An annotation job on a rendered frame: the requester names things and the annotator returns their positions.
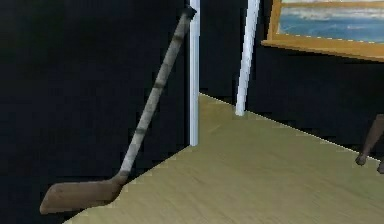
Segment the grey brown hockey stick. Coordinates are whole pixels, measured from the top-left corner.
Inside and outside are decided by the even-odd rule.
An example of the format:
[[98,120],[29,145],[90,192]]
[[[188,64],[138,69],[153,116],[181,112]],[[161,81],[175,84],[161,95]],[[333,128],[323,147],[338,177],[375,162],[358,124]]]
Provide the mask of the grey brown hockey stick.
[[40,204],[39,212],[41,214],[77,211],[104,206],[110,204],[119,196],[131,173],[164,87],[167,84],[170,72],[196,13],[197,11],[190,5],[187,5],[183,10],[117,174],[110,179],[101,181],[53,184],[47,190]]

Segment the wood framed seascape picture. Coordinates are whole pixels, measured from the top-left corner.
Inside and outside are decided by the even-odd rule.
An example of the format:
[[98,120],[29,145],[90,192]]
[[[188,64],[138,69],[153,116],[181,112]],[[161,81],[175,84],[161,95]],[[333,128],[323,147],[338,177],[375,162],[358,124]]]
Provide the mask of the wood framed seascape picture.
[[384,0],[273,0],[262,44],[384,63]]

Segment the brown wooden furniture leg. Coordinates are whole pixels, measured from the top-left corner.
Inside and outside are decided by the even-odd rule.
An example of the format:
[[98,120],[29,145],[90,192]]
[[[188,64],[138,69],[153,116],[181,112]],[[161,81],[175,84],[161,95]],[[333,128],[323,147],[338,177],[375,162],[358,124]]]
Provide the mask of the brown wooden furniture leg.
[[366,136],[362,151],[355,159],[357,165],[363,166],[366,163],[373,147],[384,134],[384,114],[377,114]]

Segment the white door frame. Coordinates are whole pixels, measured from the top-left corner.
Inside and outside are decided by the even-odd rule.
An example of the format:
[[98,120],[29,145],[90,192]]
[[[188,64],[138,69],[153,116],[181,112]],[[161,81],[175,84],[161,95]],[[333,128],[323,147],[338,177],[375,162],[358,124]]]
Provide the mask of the white door frame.
[[[193,9],[197,11],[196,18],[192,19],[189,37],[189,144],[197,146],[199,141],[199,63],[200,63],[200,1],[187,0]],[[261,0],[247,0],[246,22],[242,45],[242,57],[240,62],[239,83],[237,87],[235,114],[245,114],[250,69],[252,66],[254,40]]]

